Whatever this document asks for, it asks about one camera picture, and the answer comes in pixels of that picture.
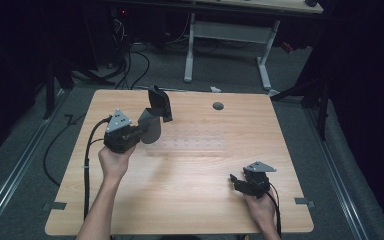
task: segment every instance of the small black hole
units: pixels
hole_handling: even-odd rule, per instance
[[[221,102],[215,102],[215,103],[213,103],[213,108],[215,109],[215,110],[223,110],[223,108],[224,108],[224,105],[223,105],[223,103],[221,103]]]

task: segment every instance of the wrist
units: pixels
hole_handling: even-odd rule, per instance
[[[121,178],[104,177],[104,180],[102,182],[102,186],[105,188],[108,188],[108,189],[118,189],[120,182],[121,182]]]
[[[279,235],[277,234],[277,229],[274,222],[259,223],[258,227],[260,228],[264,239],[279,239]]]

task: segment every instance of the desk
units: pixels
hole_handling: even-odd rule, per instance
[[[162,124],[160,139],[139,143],[115,200],[112,234],[256,233],[242,194],[229,174],[241,176],[256,160],[277,169],[268,173],[279,192],[283,232],[313,229],[303,193],[270,98],[260,94],[168,92],[173,121]],[[221,111],[214,102],[224,104]],[[76,235],[83,223],[83,161],[94,125],[120,108],[136,125],[149,107],[147,91],[98,90],[91,102],[51,210],[49,235]],[[102,138],[102,125],[95,139]],[[102,142],[90,151],[91,203],[102,172],[97,158]]]
[[[322,7],[317,4],[315,7],[307,6],[302,0],[194,0],[196,2],[207,4],[234,5],[238,7],[266,8],[280,11],[295,11],[302,13],[323,12]],[[194,61],[194,39],[195,37],[213,38],[220,40],[242,41],[264,44],[264,50],[261,57],[257,58],[257,65],[260,71],[261,81],[266,90],[271,89],[271,83],[266,69],[267,57],[276,37],[280,20],[275,20],[272,27],[251,27],[235,24],[213,23],[207,21],[195,21],[195,14],[191,14],[189,30],[189,48],[186,57],[185,82],[192,81],[193,61]]]

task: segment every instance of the table leg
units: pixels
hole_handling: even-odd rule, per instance
[[[274,38],[276,37],[277,29],[279,28],[280,20],[276,20],[273,24],[273,27],[271,28],[270,34],[268,41],[266,43],[266,47],[263,52],[262,57],[257,58],[258,62],[258,68],[260,70],[260,76],[261,76],[261,81],[263,82],[263,87],[266,90],[271,89],[271,84],[270,84],[270,79],[267,74],[267,69],[266,69],[266,61],[267,57],[269,56],[270,49],[273,45]]]
[[[194,36],[195,36],[195,13],[191,13],[191,23],[190,23],[190,30],[189,30],[189,49],[188,49],[188,55],[186,57],[185,78],[184,78],[184,81],[187,83],[192,82]]]

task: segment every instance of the white desk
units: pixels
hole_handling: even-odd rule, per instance
[[[240,7],[266,8],[309,14],[320,14],[323,12],[323,9],[319,4],[317,4],[315,7],[309,7],[304,3],[303,0],[195,0],[192,3],[195,4],[196,2],[236,5]],[[270,90],[271,84],[267,74],[266,61],[270,53],[270,49],[273,45],[273,41],[276,37],[279,24],[280,21],[276,20],[274,21],[273,26],[270,28],[196,21],[195,14],[192,13],[189,32],[189,49],[186,57],[184,81],[192,81],[194,61],[193,46],[196,37],[261,43],[265,44],[265,47],[261,56],[257,58],[257,65],[260,71],[263,87],[266,90]]]

